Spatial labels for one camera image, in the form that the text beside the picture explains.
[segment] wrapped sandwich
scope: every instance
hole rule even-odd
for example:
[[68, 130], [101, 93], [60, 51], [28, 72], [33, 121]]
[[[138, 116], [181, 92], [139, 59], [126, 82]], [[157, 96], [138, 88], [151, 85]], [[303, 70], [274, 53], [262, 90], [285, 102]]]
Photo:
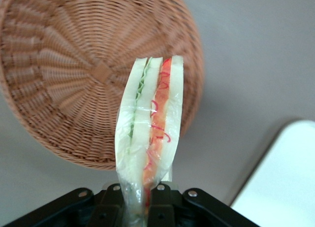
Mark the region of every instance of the wrapped sandwich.
[[180, 134], [183, 57], [136, 59], [115, 133], [116, 170], [129, 226], [143, 226], [150, 190], [168, 173]]

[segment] gray wall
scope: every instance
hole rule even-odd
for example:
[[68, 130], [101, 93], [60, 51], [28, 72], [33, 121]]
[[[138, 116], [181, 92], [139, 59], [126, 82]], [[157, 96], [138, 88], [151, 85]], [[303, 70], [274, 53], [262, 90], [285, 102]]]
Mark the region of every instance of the gray wall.
[[[173, 180], [229, 203], [274, 133], [315, 120], [315, 0], [185, 0], [202, 37], [206, 82]], [[39, 145], [0, 96], [0, 226], [77, 187], [116, 179]]]

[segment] metal screw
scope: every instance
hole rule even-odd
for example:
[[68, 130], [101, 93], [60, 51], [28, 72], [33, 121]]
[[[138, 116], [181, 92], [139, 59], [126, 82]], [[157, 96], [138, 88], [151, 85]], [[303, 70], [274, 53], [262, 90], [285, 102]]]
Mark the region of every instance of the metal screw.
[[191, 196], [191, 197], [197, 197], [198, 193], [196, 191], [189, 191], [188, 195]]
[[116, 185], [115, 187], [113, 187], [113, 190], [114, 191], [118, 191], [120, 189], [120, 186], [119, 185]]
[[165, 190], [165, 186], [163, 184], [160, 184], [157, 186], [157, 190], [163, 191], [163, 190]]
[[80, 192], [78, 196], [79, 196], [79, 197], [84, 197], [84, 196], [86, 196], [86, 195], [88, 195], [88, 191], [85, 190], [85, 191], [83, 191], [83, 192]]

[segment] white surface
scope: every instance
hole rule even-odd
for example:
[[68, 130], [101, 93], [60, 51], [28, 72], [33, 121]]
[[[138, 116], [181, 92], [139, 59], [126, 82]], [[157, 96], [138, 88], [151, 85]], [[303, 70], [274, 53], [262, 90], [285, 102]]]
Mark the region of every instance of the white surface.
[[262, 227], [315, 225], [315, 123], [288, 126], [232, 208]]
[[[315, 120], [315, 0], [185, 0], [205, 56], [200, 110], [180, 139], [173, 181], [228, 203], [274, 132]], [[114, 172], [85, 169], [39, 145], [0, 96], [0, 226]]]

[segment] wicker basket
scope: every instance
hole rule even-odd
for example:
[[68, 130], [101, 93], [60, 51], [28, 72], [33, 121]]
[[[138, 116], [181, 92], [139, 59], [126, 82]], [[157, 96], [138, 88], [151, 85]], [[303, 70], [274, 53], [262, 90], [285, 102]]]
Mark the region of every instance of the wicker basket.
[[115, 168], [116, 115], [135, 58], [183, 55], [181, 135], [197, 111], [203, 56], [182, 0], [2, 0], [0, 42], [9, 106], [76, 164]]

